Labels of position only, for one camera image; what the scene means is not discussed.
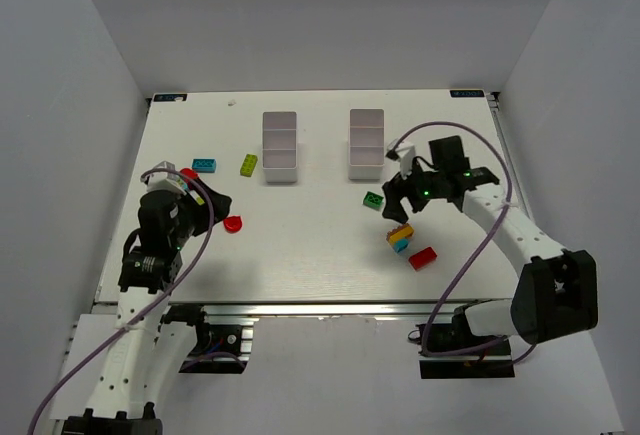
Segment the dark green lego brick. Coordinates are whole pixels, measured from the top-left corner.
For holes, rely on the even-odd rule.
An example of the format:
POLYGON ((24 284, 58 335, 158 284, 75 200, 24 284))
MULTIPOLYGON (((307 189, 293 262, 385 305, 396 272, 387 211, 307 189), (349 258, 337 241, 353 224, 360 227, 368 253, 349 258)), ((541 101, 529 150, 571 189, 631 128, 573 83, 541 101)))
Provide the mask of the dark green lego brick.
POLYGON ((368 191, 363 198, 363 205, 373 210, 380 210, 384 204, 384 197, 380 194, 368 191))

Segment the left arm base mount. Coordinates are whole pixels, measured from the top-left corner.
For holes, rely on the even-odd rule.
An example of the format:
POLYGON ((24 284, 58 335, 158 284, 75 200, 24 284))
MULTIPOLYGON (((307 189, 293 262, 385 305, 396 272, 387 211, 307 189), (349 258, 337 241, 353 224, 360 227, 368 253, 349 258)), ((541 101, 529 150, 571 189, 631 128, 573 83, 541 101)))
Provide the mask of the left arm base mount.
POLYGON ((242 331, 238 324, 211 322, 202 305, 172 306, 161 319, 162 328, 177 323, 190 327, 196 336, 194 347, 180 367, 180 373, 242 374, 242 331))

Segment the lime green lego plate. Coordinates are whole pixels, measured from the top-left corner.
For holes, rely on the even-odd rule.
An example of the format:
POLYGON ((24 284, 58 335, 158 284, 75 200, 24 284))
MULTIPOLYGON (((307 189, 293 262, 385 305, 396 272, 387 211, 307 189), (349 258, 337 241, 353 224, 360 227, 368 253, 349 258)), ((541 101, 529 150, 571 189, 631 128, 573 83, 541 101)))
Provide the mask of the lime green lego plate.
POLYGON ((246 154, 240 167, 240 175, 250 178, 257 166, 258 156, 255 154, 246 154))

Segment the red rectangular lego brick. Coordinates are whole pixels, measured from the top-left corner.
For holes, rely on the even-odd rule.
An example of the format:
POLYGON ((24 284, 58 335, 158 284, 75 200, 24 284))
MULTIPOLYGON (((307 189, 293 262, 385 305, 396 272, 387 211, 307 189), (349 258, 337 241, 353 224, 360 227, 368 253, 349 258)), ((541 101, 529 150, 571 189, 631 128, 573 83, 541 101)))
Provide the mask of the red rectangular lego brick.
POLYGON ((432 247, 427 247, 414 253, 408 258, 408 262, 415 271, 422 270, 437 259, 437 253, 432 247))

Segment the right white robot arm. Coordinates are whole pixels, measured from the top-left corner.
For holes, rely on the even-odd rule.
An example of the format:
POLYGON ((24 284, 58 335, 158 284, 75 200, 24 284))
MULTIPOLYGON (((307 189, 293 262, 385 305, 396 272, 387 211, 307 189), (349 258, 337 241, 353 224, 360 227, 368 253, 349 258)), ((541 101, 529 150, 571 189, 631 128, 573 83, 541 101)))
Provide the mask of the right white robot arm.
POLYGON ((458 136, 433 140, 431 161, 422 165, 409 142, 394 141, 387 158, 399 171, 383 185, 384 218, 404 224, 407 200, 415 213, 445 200, 486 234, 518 276, 512 297, 458 307, 447 335, 423 336, 424 352, 451 356, 482 351, 514 335, 529 345, 588 331, 598 323, 596 262, 585 250, 571 251, 546 235, 507 199, 508 190, 487 167, 472 167, 458 136))

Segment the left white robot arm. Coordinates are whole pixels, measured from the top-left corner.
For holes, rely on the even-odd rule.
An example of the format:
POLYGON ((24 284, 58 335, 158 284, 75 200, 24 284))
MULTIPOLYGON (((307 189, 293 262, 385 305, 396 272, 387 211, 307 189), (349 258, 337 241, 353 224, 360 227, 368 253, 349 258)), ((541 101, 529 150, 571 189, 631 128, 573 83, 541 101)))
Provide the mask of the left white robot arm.
POLYGON ((80 416, 65 434, 160 434, 159 404, 184 359, 204 349, 204 311, 168 306, 184 279, 181 251, 226 219, 232 200, 194 178, 175 188, 150 186, 140 199, 139 226, 123 246, 114 340, 80 416))

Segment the red round lego piece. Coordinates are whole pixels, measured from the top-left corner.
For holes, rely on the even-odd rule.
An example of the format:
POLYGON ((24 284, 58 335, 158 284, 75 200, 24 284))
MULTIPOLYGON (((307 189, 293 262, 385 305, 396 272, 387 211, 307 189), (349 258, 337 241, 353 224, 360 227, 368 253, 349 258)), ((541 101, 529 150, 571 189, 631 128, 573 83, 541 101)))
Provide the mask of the red round lego piece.
POLYGON ((183 168, 180 170, 180 173, 182 175, 184 175, 185 177, 187 177, 189 180, 197 180, 198 179, 198 173, 195 172, 194 170, 190 169, 190 168, 183 168))

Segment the small red curved lego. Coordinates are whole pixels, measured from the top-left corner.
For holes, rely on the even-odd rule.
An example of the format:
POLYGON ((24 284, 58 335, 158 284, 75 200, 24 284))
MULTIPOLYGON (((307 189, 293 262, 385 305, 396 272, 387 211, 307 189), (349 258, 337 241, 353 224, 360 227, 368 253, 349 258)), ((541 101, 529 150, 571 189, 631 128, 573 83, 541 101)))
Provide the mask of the small red curved lego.
POLYGON ((238 233, 243 228, 241 216, 232 215, 223 220, 223 226, 228 233, 238 233))

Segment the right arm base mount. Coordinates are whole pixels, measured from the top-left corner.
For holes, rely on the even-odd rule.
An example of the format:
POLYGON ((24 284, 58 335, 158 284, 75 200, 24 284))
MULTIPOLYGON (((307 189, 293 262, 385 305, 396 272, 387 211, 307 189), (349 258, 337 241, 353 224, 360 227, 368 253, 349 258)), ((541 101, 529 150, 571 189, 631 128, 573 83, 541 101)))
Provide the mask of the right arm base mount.
POLYGON ((494 336, 471 334, 463 320, 465 305, 445 304, 429 330, 426 355, 422 338, 426 323, 416 324, 407 341, 418 349, 423 380, 508 379, 515 377, 508 340, 494 342, 494 336))

